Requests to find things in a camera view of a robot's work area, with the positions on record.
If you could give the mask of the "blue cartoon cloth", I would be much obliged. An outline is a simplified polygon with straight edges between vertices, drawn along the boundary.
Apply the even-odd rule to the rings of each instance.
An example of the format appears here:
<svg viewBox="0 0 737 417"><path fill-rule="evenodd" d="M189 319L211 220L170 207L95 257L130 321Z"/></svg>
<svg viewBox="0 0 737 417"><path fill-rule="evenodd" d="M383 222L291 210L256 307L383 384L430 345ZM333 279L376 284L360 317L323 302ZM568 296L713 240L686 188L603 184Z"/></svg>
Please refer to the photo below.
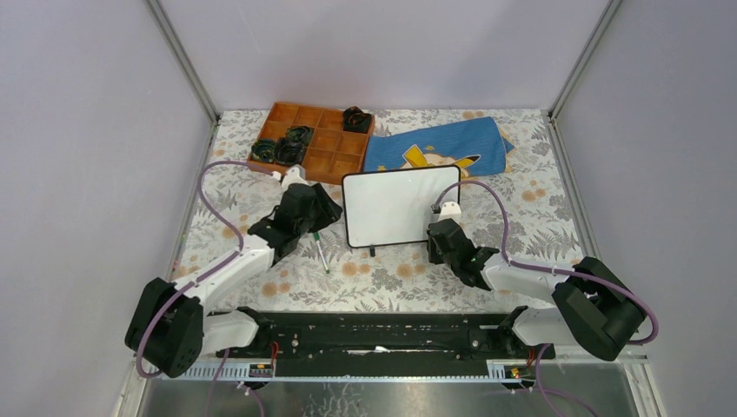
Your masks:
<svg viewBox="0 0 737 417"><path fill-rule="evenodd" d="M490 116L373 136L364 156L364 172L456 166L463 178L501 174L515 149Z"/></svg>

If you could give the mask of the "right aluminium frame post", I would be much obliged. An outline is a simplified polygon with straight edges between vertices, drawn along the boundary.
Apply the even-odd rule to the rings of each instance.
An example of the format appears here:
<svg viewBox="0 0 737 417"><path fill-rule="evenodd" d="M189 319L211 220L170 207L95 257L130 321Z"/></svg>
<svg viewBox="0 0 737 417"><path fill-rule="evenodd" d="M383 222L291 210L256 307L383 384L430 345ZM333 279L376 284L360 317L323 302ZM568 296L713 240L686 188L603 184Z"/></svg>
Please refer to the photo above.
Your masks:
<svg viewBox="0 0 737 417"><path fill-rule="evenodd" d="M562 111L564 110L568 98L573 93L577 83L581 79L585 69L587 68L590 60L592 59L599 43L605 36L609 26L615 19L619 9L623 5L623 0L609 0L606 4L604 11L602 11L598 18L594 29L589 35L584 47L578 55L574 67L569 73L565 83L563 84L561 91L555 98L553 105L548 111L548 117L551 120L557 119Z"/></svg>

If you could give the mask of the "black framed whiteboard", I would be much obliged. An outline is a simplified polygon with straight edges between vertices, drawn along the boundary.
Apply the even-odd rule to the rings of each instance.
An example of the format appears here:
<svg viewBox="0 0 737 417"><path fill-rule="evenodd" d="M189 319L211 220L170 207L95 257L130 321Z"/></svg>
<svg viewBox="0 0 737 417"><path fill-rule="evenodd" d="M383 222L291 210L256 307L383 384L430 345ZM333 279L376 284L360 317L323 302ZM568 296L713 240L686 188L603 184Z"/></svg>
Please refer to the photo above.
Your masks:
<svg viewBox="0 0 737 417"><path fill-rule="evenodd" d="M460 191L442 191L461 180L454 165L394 169L342 178L346 243L350 248L377 248L425 242L436 220L433 206L458 203Z"/></svg>

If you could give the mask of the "floral tablecloth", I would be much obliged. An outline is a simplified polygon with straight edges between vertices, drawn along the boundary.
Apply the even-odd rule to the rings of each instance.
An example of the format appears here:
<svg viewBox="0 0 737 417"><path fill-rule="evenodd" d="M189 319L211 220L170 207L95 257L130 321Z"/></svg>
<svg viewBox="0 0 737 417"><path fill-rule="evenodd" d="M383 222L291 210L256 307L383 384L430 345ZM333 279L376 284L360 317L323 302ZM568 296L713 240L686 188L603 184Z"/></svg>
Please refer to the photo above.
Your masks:
<svg viewBox="0 0 737 417"><path fill-rule="evenodd" d="M537 109L489 112L515 149L508 171L481 177L461 189L461 225L476 245L508 244L513 256L546 263L577 263L584 252L562 184L548 119ZM265 216L280 200L279 185L241 165L267 114L231 110L217 126L203 190L210 207L198 204L176 262L175 277L200 271L237 243L236 234ZM452 272L428 261L423 244L350 248L336 223L321 232L329 263L326 274L315 240L268 272L247 280L218 304L222 311L247 306L259 311L496 312L538 307L535 299L508 291L463 285Z"/></svg>

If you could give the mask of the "white whiteboard marker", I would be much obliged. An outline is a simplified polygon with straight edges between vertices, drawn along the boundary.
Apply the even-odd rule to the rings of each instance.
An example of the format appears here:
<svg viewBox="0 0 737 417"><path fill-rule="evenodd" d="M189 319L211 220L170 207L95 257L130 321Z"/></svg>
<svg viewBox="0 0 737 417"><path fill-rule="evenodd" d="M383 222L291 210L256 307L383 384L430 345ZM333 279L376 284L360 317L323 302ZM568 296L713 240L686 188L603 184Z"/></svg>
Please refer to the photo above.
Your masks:
<svg viewBox="0 0 737 417"><path fill-rule="evenodd" d="M315 240L315 246L317 247L317 253L318 253L319 257L320 257L320 260L321 260L321 263L322 263L323 268L325 270L325 273L326 274L329 274L330 273L330 267L329 267L329 263L327 261L327 258L325 256L325 253L324 253L324 250L323 250L323 247L322 247L322 240L321 239L320 239L320 241L316 241Z"/></svg>

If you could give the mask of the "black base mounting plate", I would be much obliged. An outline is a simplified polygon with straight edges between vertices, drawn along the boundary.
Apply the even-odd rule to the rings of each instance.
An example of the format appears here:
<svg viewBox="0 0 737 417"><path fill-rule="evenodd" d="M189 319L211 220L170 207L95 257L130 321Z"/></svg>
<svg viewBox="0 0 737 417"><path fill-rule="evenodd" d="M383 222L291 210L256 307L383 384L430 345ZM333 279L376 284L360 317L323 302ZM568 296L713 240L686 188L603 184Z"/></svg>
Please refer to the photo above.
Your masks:
<svg viewBox="0 0 737 417"><path fill-rule="evenodd" d="M553 359L553 348L523 344L511 331L511 314L256 312L260 330L231 359L398 358L428 354L462 361L511 361L532 365L537 354Z"/></svg>

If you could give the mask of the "wooden compartment tray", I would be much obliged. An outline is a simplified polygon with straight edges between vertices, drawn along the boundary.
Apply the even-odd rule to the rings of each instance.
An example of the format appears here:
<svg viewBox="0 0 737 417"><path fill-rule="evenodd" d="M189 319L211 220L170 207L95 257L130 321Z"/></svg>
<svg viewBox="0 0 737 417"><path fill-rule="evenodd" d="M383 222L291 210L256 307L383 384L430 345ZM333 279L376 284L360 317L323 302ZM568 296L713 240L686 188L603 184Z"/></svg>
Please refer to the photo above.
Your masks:
<svg viewBox="0 0 737 417"><path fill-rule="evenodd" d="M310 181L339 185L362 171L375 116L356 106L330 109L275 102L250 146L247 162L283 173L301 165Z"/></svg>

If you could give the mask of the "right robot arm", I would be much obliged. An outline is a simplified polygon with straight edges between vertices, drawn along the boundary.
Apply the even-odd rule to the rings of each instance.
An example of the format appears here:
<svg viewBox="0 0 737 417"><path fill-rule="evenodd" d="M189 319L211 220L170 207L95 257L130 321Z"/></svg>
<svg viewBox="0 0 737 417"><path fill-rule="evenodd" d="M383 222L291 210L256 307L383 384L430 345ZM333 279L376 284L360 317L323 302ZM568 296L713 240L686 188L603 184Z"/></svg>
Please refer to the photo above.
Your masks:
<svg viewBox="0 0 737 417"><path fill-rule="evenodd" d="M499 333L500 350L512 358L551 344L578 345L600 360L614 361L647 318L616 275L592 257L566 267L507 261L497 248L476 247L453 219L429 224L428 257L449 267L466 286L550 303L550 308L514 313L511 326Z"/></svg>

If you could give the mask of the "left aluminium frame post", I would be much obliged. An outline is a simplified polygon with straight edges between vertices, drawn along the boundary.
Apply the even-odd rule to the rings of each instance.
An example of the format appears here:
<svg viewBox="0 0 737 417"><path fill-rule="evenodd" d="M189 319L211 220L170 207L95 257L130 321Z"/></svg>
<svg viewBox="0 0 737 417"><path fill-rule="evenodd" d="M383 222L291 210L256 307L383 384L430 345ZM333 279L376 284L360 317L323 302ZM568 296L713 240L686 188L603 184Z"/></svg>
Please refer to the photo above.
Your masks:
<svg viewBox="0 0 737 417"><path fill-rule="evenodd" d="M207 91L201 77L198 75L195 65L189 58L180 37L176 33L176 29L169 19L168 13L164 5L159 0L143 0L143 4L151 14L153 21L163 37L163 41L167 44L170 53L174 57L183 77L191 88L195 99L199 103L206 117L211 123L217 123L219 114L216 106Z"/></svg>

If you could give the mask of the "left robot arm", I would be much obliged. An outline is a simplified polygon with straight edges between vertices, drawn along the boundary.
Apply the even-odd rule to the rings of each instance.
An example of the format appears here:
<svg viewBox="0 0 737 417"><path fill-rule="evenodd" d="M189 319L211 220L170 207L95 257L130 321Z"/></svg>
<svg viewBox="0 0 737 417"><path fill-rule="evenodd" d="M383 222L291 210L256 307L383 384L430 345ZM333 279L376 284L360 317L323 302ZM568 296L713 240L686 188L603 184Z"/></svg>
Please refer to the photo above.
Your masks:
<svg viewBox="0 0 737 417"><path fill-rule="evenodd" d="M228 348L240 348L250 357L264 354L270 336L254 315L241 309L216 313L215 307L294 252L305 235L336 223L341 215L342 208L321 184L291 184L272 212L203 272L147 283L124 337L136 354L139 374L176 378L200 357Z"/></svg>

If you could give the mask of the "aluminium frame post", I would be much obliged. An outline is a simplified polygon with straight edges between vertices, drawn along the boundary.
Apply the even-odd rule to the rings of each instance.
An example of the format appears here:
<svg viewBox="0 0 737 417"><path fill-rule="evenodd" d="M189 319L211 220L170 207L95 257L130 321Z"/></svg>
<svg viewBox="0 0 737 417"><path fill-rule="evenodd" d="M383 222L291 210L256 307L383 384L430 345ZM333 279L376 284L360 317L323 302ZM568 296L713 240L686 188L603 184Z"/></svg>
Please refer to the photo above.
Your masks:
<svg viewBox="0 0 737 417"><path fill-rule="evenodd" d="M592 59L599 43L605 36L609 26L615 19L619 9L623 5L623 0L609 0L606 4L604 11L602 11L598 18L594 29L589 35L584 47L578 55L574 67L569 73L565 83L563 84L561 91L555 98L553 105L548 111L548 117L551 120L557 119L562 111L564 110L568 98L573 93L577 83L581 79L585 69L587 68L590 60Z"/></svg>
<svg viewBox="0 0 737 417"><path fill-rule="evenodd" d="M206 117L211 123L217 123L219 114L216 106L207 91L201 77L198 75L195 65L189 58L180 37L176 33L176 29L169 19L168 13L164 5L159 0L143 0L143 4L151 14L153 21L163 37L163 41L167 44L170 53L174 57L183 77L191 88L195 99L199 103Z"/></svg>

